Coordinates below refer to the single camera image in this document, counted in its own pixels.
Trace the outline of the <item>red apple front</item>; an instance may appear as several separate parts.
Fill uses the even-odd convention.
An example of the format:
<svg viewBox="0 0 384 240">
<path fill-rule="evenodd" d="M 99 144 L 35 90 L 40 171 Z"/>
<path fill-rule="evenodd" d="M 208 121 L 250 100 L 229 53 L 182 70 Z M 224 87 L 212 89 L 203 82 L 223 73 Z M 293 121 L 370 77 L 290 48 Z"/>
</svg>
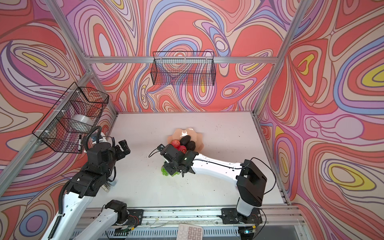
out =
<svg viewBox="0 0 384 240">
<path fill-rule="evenodd" d="M 178 151 L 182 152 L 183 154 L 185 154 L 187 152 L 187 148 L 186 146 L 183 146 L 183 145 L 180 145 L 178 147 Z"/>
</svg>

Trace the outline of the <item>red apple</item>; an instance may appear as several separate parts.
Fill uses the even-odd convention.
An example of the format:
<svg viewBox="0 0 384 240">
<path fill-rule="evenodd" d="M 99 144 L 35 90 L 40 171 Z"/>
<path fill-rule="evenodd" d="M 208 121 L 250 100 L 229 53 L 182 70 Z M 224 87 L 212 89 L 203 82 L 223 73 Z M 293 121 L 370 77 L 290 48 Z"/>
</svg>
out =
<svg viewBox="0 0 384 240">
<path fill-rule="evenodd" d="M 171 145 L 172 145 L 174 148 L 177 149 L 177 148 L 180 147 L 181 143 L 180 143 L 179 140 L 172 140 L 172 141 L 171 141 Z"/>
<path fill-rule="evenodd" d="M 178 151 L 182 152 L 183 154 L 185 154 L 187 152 L 187 148 L 186 146 L 183 146 L 183 145 L 180 145 L 178 147 Z"/>
</svg>

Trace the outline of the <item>dark avocado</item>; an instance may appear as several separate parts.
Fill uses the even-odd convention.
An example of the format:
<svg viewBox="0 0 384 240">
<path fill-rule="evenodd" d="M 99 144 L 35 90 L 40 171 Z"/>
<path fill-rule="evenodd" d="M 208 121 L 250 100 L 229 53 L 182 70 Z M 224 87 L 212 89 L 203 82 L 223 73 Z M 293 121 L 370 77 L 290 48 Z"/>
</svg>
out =
<svg viewBox="0 0 384 240">
<path fill-rule="evenodd" d="M 186 144 L 186 148 L 188 151 L 194 151 L 196 149 L 196 143 L 194 141 L 189 141 Z"/>
<path fill-rule="evenodd" d="M 186 146 L 190 141 L 191 141 L 191 136 L 186 135 L 186 136 L 183 136 L 183 137 L 180 139 L 180 144 L 181 144 L 182 146 Z"/>
</svg>

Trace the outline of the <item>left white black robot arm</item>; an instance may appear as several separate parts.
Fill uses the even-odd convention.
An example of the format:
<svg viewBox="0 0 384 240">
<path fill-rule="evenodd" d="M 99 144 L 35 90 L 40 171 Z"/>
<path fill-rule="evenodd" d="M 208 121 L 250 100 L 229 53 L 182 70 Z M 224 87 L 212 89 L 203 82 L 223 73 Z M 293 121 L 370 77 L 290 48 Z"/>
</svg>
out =
<svg viewBox="0 0 384 240">
<path fill-rule="evenodd" d="M 131 153 L 126 140 L 111 142 L 102 137 L 102 128 L 96 126 L 81 137 L 81 149 L 87 162 L 68 180 L 59 193 L 58 212 L 43 235 L 44 240 L 68 240 L 89 204 L 97 196 L 110 176 L 116 177 L 116 162 Z"/>
</svg>

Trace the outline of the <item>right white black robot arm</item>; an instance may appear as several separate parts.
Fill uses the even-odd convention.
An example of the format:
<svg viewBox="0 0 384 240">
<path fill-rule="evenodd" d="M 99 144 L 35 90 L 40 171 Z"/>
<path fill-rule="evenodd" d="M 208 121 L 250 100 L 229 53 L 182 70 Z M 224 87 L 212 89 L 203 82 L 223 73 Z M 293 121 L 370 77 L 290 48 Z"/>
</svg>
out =
<svg viewBox="0 0 384 240">
<path fill-rule="evenodd" d="M 252 160 L 244 160 L 243 163 L 224 162 L 195 151 L 183 153 L 171 144 L 160 144 L 157 152 L 165 159 L 163 168 L 171 176 L 175 173 L 207 175 L 234 185 L 240 195 L 234 220 L 249 222 L 252 211 L 262 206 L 268 179 Z"/>
</svg>

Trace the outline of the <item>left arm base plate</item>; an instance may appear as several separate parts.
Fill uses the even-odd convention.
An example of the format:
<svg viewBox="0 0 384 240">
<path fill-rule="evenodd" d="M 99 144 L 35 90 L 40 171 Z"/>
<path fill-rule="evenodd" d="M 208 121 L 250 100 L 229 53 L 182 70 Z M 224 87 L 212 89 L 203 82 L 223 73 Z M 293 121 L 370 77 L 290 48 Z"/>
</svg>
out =
<svg viewBox="0 0 384 240">
<path fill-rule="evenodd" d="M 126 213 L 113 209 L 103 209 L 99 217 L 103 216 L 104 218 L 112 219 L 111 226 L 137 227 L 142 224 L 143 215 L 143 209 L 127 209 Z"/>
</svg>

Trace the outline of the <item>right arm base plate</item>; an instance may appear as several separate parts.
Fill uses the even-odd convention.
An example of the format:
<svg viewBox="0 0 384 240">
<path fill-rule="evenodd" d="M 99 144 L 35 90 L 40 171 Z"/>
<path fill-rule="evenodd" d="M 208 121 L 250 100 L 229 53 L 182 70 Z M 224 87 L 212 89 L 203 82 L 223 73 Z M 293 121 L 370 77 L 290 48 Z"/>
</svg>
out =
<svg viewBox="0 0 384 240">
<path fill-rule="evenodd" d="M 246 217 L 237 212 L 235 208 L 222 208 L 221 215 L 219 216 L 223 224 L 252 224 L 258 226 L 263 223 L 262 215 L 260 209 L 253 208 L 251 214 Z"/>
</svg>

